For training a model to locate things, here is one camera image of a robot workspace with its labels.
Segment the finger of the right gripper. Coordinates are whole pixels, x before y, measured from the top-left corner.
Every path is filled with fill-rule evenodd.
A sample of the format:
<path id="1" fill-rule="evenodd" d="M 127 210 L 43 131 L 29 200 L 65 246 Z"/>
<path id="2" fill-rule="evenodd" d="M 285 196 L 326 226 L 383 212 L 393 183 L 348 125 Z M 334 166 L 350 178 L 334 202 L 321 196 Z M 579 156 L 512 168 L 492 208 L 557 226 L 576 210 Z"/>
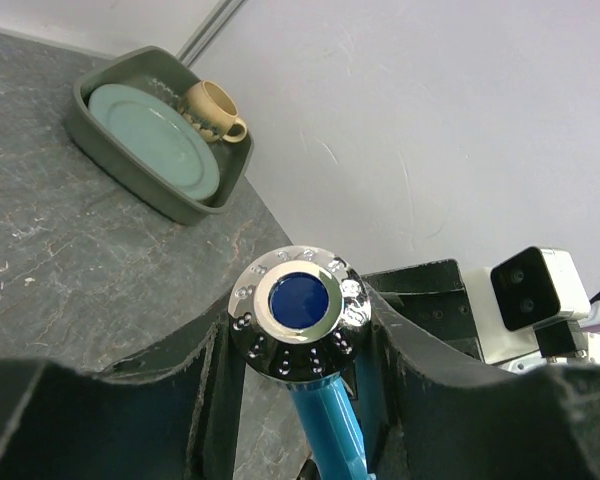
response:
<path id="1" fill-rule="evenodd" d="M 364 274 L 363 280 L 383 296 L 426 296 L 466 289 L 454 259 Z"/>

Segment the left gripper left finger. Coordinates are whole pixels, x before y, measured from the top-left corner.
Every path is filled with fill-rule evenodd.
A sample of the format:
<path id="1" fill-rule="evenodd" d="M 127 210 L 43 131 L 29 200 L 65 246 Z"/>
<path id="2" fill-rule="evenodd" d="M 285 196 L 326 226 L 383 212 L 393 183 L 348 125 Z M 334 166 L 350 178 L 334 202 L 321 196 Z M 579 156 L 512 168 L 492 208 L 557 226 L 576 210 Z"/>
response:
<path id="1" fill-rule="evenodd" d="M 244 372 L 225 300 L 99 372 L 0 359 L 0 479 L 229 479 Z"/>

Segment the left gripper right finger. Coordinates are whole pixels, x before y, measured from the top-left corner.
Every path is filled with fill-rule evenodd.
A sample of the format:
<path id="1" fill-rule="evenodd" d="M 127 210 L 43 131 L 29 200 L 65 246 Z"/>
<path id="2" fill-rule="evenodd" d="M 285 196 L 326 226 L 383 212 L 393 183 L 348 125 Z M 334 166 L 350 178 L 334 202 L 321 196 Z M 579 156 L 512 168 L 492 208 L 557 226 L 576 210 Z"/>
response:
<path id="1" fill-rule="evenodd" d="M 600 365 L 517 375 L 471 358 L 369 293 L 356 362 L 367 460 L 381 479 L 600 479 Z"/>

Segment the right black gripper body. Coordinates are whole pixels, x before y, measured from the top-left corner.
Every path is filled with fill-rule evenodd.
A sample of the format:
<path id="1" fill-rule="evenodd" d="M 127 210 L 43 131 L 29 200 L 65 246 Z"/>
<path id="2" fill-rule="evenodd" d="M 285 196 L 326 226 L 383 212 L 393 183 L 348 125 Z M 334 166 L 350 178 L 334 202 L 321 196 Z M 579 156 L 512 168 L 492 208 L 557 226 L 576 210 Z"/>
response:
<path id="1" fill-rule="evenodd" d="M 465 290 L 398 294 L 394 309 L 452 348 L 476 360 L 484 360 Z"/>

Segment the blue water faucet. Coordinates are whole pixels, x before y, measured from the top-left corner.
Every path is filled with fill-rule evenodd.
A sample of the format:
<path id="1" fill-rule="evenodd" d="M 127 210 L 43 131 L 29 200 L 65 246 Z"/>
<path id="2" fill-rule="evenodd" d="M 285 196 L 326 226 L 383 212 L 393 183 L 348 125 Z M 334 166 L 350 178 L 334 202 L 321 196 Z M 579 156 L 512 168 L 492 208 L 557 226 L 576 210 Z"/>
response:
<path id="1" fill-rule="evenodd" d="M 243 271 L 227 312 L 246 363 L 289 390 L 320 477 L 372 478 L 342 379 L 371 329 L 361 276 L 328 250 L 280 247 Z"/>

